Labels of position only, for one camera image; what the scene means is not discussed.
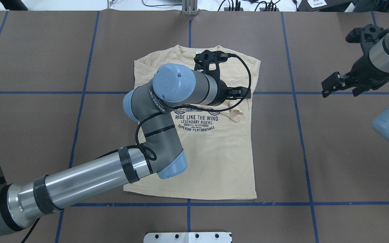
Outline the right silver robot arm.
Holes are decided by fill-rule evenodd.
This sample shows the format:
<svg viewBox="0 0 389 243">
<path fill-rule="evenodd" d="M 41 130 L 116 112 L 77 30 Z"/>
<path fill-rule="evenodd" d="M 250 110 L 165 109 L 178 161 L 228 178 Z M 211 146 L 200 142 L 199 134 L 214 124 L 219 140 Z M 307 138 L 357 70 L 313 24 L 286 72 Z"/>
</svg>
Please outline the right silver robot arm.
<svg viewBox="0 0 389 243">
<path fill-rule="evenodd" d="M 389 82 L 389 28 L 368 24 L 352 29 L 345 40 L 359 44 L 362 56 L 348 73 L 334 72 L 321 82 L 324 98 L 346 89 L 352 89 L 352 95 L 357 97 Z M 389 142 L 389 105 L 372 120 L 371 127 Z"/>
</svg>

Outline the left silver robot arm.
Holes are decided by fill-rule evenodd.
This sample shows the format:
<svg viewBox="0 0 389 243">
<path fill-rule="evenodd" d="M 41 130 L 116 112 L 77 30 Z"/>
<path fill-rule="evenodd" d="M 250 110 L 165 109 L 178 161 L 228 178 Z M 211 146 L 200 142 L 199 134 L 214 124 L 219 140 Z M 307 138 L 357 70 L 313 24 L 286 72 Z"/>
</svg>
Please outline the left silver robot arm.
<svg viewBox="0 0 389 243">
<path fill-rule="evenodd" d="M 88 85 L 77 68 L 33 78 L 0 68 L 0 163 L 8 183 L 28 183 L 134 142 L 123 94 L 81 94 Z M 150 231 L 188 231 L 186 207 L 113 206 L 133 197 L 116 189 L 86 207 L 42 217 L 27 242 L 142 243 Z"/>
</svg>

